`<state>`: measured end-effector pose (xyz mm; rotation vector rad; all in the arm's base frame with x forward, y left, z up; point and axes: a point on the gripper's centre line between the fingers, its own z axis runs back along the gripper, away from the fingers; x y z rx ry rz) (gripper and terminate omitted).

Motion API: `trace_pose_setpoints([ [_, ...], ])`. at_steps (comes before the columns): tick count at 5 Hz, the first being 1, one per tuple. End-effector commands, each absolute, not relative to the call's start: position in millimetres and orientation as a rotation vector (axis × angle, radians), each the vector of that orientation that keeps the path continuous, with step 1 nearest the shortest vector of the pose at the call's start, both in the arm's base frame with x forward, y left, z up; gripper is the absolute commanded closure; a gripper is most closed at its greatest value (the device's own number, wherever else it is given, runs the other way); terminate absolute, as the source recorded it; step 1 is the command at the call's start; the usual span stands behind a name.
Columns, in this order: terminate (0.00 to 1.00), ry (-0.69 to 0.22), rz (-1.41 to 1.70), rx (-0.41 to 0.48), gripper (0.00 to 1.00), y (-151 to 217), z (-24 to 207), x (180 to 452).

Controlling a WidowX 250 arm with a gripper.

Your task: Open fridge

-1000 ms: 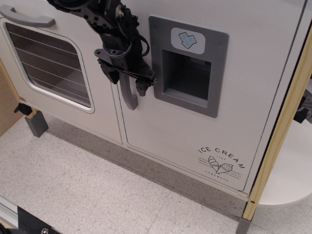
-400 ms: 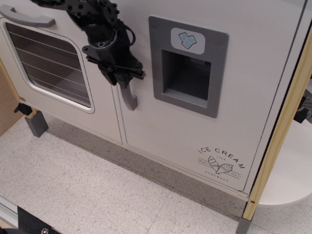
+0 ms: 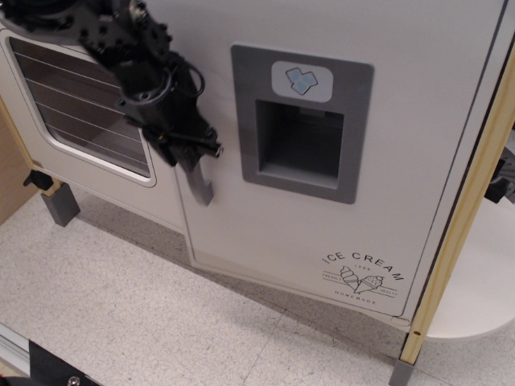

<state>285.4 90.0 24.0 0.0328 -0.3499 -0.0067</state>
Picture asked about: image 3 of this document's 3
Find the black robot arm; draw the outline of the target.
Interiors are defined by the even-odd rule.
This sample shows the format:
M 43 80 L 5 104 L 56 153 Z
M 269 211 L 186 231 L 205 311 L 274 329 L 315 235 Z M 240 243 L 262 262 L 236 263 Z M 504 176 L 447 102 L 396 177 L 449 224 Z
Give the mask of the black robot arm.
M 170 49 L 167 25 L 144 1 L 3 1 L 1 18 L 30 39 L 82 46 L 121 87 L 116 107 L 171 166 L 187 172 L 223 152 L 197 99 L 205 80 Z

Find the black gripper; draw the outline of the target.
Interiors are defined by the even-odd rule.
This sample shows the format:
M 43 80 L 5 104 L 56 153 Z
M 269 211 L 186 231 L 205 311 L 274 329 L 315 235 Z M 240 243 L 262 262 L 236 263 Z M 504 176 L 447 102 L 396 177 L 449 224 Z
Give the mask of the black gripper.
M 147 142 L 169 166 L 194 169 L 204 155 L 223 153 L 217 132 L 201 116 L 197 99 L 204 91 L 192 76 L 168 76 L 161 89 L 122 95 L 116 107 L 142 129 Z

